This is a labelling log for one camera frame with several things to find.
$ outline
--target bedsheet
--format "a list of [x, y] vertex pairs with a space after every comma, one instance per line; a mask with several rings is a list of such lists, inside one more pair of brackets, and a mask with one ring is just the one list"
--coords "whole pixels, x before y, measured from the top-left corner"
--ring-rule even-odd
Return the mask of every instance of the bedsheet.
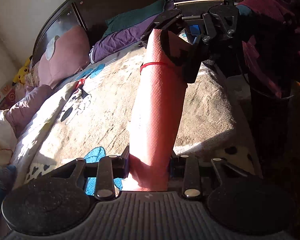
[[14, 188], [23, 184], [27, 169], [38, 148], [49, 133], [59, 112], [72, 95], [76, 84], [77, 82], [68, 83], [48, 98], [18, 138], [15, 151], [10, 160], [10, 163], [17, 168]]
[[[120, 155], [129, 143], [129, 123], [145, 49], [136, 45], [120, 57], [87, 67], [86, 73], [66, 80], [84, 79], [67, 93], [51, 129], [35, 148], [24, 182], [42, 176], [75, 158]], [[225, 150], [235, 147], [236, 154]], [[227, 92], [222, 74], [201, 65], [197, 80], [189, 84], [175, 142], [176, 154], [195, 154], [205, 161], [225, 157], [231, 163], [261, 175], [249, 126], [242, 110]]]

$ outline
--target dark wooden headboard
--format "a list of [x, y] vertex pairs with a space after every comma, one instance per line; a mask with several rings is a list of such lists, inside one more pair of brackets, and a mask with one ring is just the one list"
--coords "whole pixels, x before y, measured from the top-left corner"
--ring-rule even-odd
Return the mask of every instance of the dark wooden headboard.
[[107, 29], [105, 20], [117, 14], [139, 9], [157, 0], [67, 0], [50, 16], [34, 44], [33, 59], [37, 63], [47, 44], [73, 26], [85, 28], [90, 46], [101, 39]]

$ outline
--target teal pillow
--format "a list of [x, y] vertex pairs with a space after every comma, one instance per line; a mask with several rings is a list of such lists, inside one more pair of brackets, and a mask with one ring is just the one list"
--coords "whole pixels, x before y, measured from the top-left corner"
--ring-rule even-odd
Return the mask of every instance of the teal pillow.
[[103, 34], [103, 38], [112, 33], [122, 31], [139, 24], [153, 15], [162, 13], [165, 5], [166, 0], [158, 0], [142, 9], [118, 14], [117, 16], [106, 20], [108, 29]]

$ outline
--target stuffed toy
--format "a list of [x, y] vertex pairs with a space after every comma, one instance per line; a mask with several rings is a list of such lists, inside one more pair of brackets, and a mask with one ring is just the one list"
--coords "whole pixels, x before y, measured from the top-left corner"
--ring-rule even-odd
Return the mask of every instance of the stuffed toy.
[[13, 86], [17, 83], [26, 84], [25, 76], [29, 74], [29, 65], [30, 61], [32, 59], [32, 56], [27, 59], [26, 63], [23, 65], [22, 68], [19, 69], [17, 75], [13, 79]]

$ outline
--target dark sleeve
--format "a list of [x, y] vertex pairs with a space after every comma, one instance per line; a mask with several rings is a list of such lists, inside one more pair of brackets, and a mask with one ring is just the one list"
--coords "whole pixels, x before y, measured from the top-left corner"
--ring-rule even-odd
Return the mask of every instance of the dark sleeve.
[[239, 18], [237, 32], [242, 41], [248, 42], [254, 35], [257, 28], [257, 19], [255, 13], [245, 5], [237, 5], [239, 10]]

